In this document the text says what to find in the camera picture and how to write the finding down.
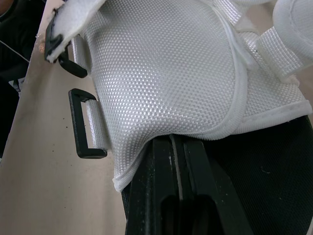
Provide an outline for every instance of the black plastic clip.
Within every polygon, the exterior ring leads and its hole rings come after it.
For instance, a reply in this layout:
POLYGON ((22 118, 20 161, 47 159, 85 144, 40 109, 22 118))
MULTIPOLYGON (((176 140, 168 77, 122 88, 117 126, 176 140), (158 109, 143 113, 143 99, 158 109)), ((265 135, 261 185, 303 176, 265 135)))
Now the black plastic clip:
MULTIPOLYGON (((47 60, 47 57, 62 43, 64 39, 62 34, 59 34, 57 37, 52 38, 52 30, 54 27, 54 20, 56 16, 57 10, 55 10, 55 15, 45 31, 45 60, 47 60)), ((65 51, 60 54, 58 59, 62 68, 64 68, 66 71, 73 74, 74 76, 84 78, 88 75, 86 69, 68 59, 67 47, 65 48, 65 51)))
POLYGON ((96 98, 83 90, 73 89, 68 92, 70 110, 74 128, 77 155, 84 159, 101 159, 107 156, 107 151, 97 148, 88 148, 87 136, 83 118, 81 102, 96 98))

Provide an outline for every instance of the white velcro strap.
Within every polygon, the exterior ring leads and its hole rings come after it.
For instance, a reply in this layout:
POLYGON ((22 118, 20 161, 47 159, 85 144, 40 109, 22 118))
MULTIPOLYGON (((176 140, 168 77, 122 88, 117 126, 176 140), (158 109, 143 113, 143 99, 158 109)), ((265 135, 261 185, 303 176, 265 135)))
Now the white velcro strap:
POLYGON ((311 60, 287 48, 274 27, 260 36, 257 48, 273 72, 284 83, 298 85, 297 79, 292 75, 312 63, 311 60))
POLYGON ((111 149, 111 142, 106 130, 106 123, 100 103, 96 100, 86 101, 87 116, 91 128, 91 137, 94 148, 111 149))
POLYGON ((77 35, 71 40, 74 62, 87 70, 88 74, 91 71, 91 58, 87 43, 80 36, 77 35))
POLYGON ((233 0, 214 0, 214 5, 224 12, 232 25, 235 25, 248 10, 248 7, 240 6, 233 0))

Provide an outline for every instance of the beige surface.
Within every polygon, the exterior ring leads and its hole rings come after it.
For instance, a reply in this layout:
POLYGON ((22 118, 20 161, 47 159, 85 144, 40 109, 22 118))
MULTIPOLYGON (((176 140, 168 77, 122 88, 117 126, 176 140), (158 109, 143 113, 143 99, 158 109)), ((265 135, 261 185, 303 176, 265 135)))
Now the beige surface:
POLYGON ((58 63, 44 61, 48 1, 11 133, 0 165, 0 235, 121 235, 125 214, 113 187, 111 153, 76 154, 68 91, 94 93, 58 63))

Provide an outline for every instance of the black d-ring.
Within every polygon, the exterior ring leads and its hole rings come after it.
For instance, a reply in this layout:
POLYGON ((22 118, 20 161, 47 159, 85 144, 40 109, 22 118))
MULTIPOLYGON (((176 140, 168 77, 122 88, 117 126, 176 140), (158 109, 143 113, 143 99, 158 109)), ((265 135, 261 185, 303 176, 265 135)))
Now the black d-ring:
POLYGON ((106 150, 88 148, 81 102, 86 102, 90 99, 96 100, 96 98, 92 94, 80 89, 70 90, 68 96, 72 113, 77 155, 84 159, 101 159, 106 157, 108 154, 106 150))

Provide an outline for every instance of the textured white fabric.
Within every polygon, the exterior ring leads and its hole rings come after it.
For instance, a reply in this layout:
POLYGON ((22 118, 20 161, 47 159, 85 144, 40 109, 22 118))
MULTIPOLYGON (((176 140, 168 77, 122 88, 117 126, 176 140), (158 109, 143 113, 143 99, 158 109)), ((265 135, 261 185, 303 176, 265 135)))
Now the textured white fabric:
POLYGON ((70 40, 75 37, 91 20, 106 0, 68 0, 55 15, 52 27, 52 39, 62 35, 63 40, 47 60, 51 63, 65 50, 70 40))
POLYGON ((106 130, 106 123, 99 102, 96 100, 87 100, 86 109, 91 128, 93 148, 111 149, 110 138, 106 130))
POLYGON ((86 69, 88 74, 90 74, 91 58, 87 43, 80 35, 77 35, 71 40, 71 44, 73 48, 74 62, 86 69))
POLYGON ((246 69, 208 5, 112 0, 82 35, 112 142, 117 190, 131 181, 153 137, 220 139, 239 125, 246 69))
POLYGON ((312 113, 310 103, 296 84, 281 83, 256 49, 258 35, 240 33, 259 65, 248 71, 248 97, 242 123, 234 134, 255 131, 312 113))
POLYGON ((312 0, 278 0, 273 22, 286 47, 313 60, 312 0))
POLYGON ((287 48, 279 38, 274 27, 260 36, 257 40, 257 48, 267 64, 270 65, 281 82, 284 83, 299 85, 299 81, 292 75, 312 63, 311 60, 302 55, 296 55, 287 48))
POLYGON ((233 0, 214 0, 214 5, 223 11, 232 25, 235 25, 248 10, 245 6, 240 6, 233 0))

